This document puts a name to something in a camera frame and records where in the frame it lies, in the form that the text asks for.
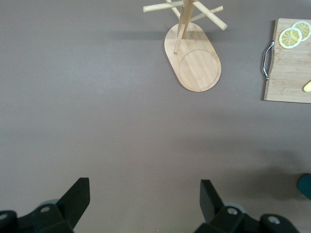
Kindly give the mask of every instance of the cutting board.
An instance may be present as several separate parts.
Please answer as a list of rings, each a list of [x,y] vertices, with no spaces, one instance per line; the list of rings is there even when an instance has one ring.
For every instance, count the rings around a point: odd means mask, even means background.
[[[303,91],[311,81],[311,37],[292,49],[284,49],[278,42],[281,32],[300,20],[311,24],[311,20],[306,19],[280,18],[276,21],[265,100],[311,103],[311,92]]]
[[[202,92],[219,80],[222,67],[219,57],[204,31],[189,23],[178,54],[174,54],[178,24],[167,33],[164,48],[180,83],[188,90]]]

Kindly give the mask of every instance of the lemon slice rind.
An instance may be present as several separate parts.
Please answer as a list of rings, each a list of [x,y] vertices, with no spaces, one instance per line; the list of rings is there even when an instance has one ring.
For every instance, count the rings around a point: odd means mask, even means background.
[[[298,21],[292,25],[293,28],[298,28],[302,33],[301,41],[305,41],[311,36],[311,25],[304,20]]]
[[[298,28],[287,28],[281,32],[278,41],[285,49],[292,49],[300,44],[302,33]]]

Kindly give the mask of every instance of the lemon slice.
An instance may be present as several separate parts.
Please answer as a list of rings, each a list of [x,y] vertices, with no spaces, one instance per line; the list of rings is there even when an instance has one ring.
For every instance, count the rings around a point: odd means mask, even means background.
[[[302,33],[297,28],[287,28],[281,32],[278,39],[280,45],[285,49],[292,49],[299,45],[302,39]]]
[[[298,21],[293,24],[293,28],[298,28],[302,33],[301,41],[305,41],[311,35],[311,25],[307,21]]]

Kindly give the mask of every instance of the metal handle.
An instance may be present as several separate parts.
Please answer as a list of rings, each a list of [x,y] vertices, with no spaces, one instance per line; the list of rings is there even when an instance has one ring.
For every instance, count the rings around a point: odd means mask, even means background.
[[[264,55],[263,55],[263,63],[262,63],[262,71],[264,73],[264,75],[266,76],[266,81],[269,80],[269,74],[266,71],[265,67],[266,67],[266,60],[267,60],[267,54],[268,51],[273,47],[274,45],[274,41],[271,42],[271,44],[269,45],[269,47],[265,50]]]

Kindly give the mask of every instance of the oval wooden base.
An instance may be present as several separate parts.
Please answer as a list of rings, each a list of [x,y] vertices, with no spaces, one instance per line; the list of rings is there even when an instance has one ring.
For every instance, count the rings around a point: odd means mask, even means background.
[[[188,90],[202,92],[211,89],[219,80],[221,63],[205,35],[196,24],[189,23],[178,54],[174,54],[178,24],[165,37],[164,47],[180,83]]]

